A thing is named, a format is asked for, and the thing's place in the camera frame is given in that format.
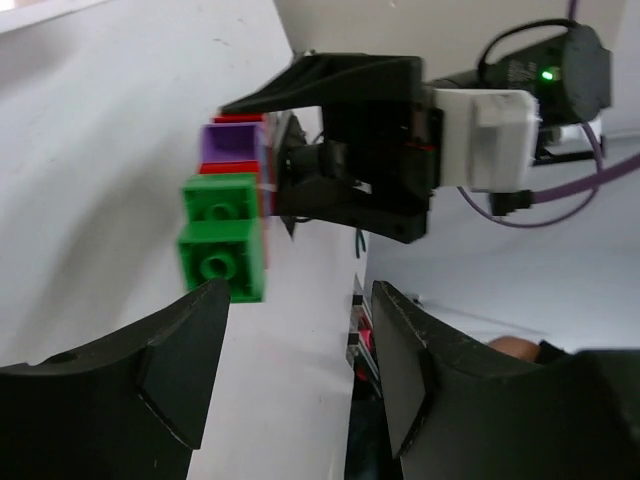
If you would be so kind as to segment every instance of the stacked lego bricks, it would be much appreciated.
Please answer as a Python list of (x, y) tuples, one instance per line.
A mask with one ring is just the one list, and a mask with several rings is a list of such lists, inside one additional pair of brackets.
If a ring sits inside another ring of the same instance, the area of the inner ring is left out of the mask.
[(182, 188), (188, 224), (178, 250), (188, 290), (224, 278), (232, 302), (262, 301), (273, 190), (266, 128), (262, 115), (245, 115), (202, 129), (198, 173)]

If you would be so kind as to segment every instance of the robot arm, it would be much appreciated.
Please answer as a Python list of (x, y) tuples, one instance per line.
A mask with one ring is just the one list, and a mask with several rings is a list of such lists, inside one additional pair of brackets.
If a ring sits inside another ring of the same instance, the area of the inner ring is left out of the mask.
[(610, 52), (590, 27), (564, 23), (562, 35), (428, 83), (418, 57), (303, 56), (222, 112), (319, 106), (320, 144), (306, 144), (295, 117), (284, 121), (275, 214), (411, 243), (427, 233), (434, 189), (519, 192), (542, 132), (610, 106)]

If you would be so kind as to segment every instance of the green lego brick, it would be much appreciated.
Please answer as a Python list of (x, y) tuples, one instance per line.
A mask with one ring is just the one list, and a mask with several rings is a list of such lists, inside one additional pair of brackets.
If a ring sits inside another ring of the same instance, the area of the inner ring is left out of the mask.
[(212, 278), (229, 282), (231, 301), (262, 301), (265, 284), (261, 219), (192, 222), (178, 239), (187, 288)]
[(182, 192), (190, 222), (248, 220), (260, 215), (254, 173), (194, 175)]

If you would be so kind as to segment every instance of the person's hand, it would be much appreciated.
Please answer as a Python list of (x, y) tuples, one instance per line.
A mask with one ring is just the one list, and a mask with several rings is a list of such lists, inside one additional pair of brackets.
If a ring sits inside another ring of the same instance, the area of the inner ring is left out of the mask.
[(510, 355), (527, 362), (535, 362), (540, 353), (540, 346), (517, 337), (500, 337), (490, 341), (489, 345), (494, 350)]

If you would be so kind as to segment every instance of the lego stud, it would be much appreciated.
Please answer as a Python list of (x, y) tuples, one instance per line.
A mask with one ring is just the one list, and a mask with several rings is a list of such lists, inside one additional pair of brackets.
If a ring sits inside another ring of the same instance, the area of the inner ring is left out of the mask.
[(229, 252), (218, 250), (202, 260), (200, 273), (207, 280), (213, 278), (230, 280), (236, 274), (236, 262)]
[(237, 220), (239, 217), (238, 209), (230, 203), (218, 203), (208, 207), (204, 211), (206, 220)]

